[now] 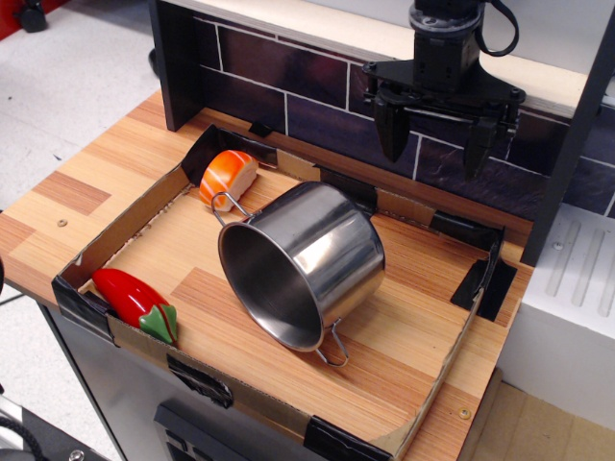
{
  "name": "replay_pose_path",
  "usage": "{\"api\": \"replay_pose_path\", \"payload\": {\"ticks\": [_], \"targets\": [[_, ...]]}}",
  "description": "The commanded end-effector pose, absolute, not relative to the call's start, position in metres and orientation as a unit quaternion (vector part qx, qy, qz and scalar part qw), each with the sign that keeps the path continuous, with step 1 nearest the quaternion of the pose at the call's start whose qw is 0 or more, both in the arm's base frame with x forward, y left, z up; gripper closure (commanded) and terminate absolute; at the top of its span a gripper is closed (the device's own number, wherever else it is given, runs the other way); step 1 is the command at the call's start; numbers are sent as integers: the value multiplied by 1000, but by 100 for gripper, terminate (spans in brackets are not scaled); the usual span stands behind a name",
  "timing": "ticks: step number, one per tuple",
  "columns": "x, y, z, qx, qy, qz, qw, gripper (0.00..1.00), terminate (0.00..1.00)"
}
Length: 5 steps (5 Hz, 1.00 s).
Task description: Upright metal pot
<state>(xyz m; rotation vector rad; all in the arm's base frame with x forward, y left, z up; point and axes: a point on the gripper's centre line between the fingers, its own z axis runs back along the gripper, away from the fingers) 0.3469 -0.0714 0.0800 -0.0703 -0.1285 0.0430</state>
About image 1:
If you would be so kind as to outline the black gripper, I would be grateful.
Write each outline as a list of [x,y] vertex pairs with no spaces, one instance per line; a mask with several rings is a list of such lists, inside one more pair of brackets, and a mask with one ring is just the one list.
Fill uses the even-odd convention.
[[409,116],[425,114],[472,123],[463,153],[464,179],[475,180],[509,141],[525,92],[480,64],[486,47],[481,18],[412,18],[414,56],[369,61],[365,99],[372,103],[383,154],[397,162],[407,145]]

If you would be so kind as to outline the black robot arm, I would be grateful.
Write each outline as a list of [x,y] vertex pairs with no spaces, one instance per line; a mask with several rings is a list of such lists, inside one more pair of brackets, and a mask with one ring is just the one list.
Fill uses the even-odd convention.
[[415,1],[408,21],[414,55],[408,61],[369,61],[364,98],[372,106],[384,155],[397,161],[407,144],[414,115],[466,126],[465,178],[474,180],[496,143],[516,134],[523,89],[484,70],[480,56],[500,58],[518,44],[515,34],[502,50],[483,37],[485,2]]

